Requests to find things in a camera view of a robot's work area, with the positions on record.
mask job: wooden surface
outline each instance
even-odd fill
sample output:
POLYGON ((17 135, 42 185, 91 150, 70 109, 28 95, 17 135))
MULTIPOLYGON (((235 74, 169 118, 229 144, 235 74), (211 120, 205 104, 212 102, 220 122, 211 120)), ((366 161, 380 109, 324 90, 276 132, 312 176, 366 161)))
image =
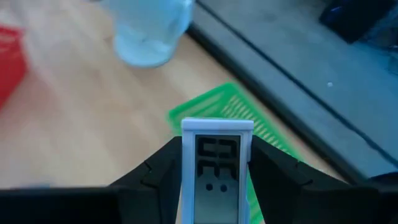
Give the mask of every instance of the wooden surface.
MULTIPOLYGON (((114 55, 107 13, 81 0, 2 0, 0 22, 25 29, 30 62, 0 110, 0 187, 107 185, 172 137, 168 110, 235 82, 186 36, 163 67, 128 67, 114 55)), ((331 173, 263 108, 307 162, 331 173)))

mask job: red basket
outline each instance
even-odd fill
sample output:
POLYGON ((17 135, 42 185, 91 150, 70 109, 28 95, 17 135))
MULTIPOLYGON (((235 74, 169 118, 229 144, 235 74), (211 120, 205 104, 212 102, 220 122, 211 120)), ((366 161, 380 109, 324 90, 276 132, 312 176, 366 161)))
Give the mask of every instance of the red basket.
POLYGON ((0 26, 0 107, 22 81, 26 70, 22 32, 0 26))

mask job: digital display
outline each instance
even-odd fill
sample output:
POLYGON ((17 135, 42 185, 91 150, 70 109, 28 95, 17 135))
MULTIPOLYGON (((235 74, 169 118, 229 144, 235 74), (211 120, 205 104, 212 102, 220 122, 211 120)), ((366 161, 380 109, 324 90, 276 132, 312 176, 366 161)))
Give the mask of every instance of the digital display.
POLYGON ((195 136, 195 224, 238 223, 240 136, 195 136))

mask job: gray mat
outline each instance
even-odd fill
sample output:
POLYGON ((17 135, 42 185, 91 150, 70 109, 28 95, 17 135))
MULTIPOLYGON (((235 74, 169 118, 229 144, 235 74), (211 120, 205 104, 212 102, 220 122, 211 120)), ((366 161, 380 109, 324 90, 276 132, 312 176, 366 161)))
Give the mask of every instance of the gray mat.
POLYGON ((350 178, 396 172, 398 78, 386 69, 388 55, 320 25, 325 6, 200 0, 193 26, 350 178))

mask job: green basket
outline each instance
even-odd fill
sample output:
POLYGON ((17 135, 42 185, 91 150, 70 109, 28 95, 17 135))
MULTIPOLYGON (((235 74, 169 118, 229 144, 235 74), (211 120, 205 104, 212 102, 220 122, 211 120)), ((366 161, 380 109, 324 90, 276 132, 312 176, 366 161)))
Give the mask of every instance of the green basket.
MULTIPOLYGON (((234 83, 221 85, 170 110, 168 121, 175 134, 181 134, 181 120, 186 117, 251 119, 254 121, 253 134, 291 156, 301 159, 265 114, 234 83)), ((252 224, 262 222, 264 218, 261 214, 250 175, 248 175, 248 200, 250 204, 250 222, 252 224)))

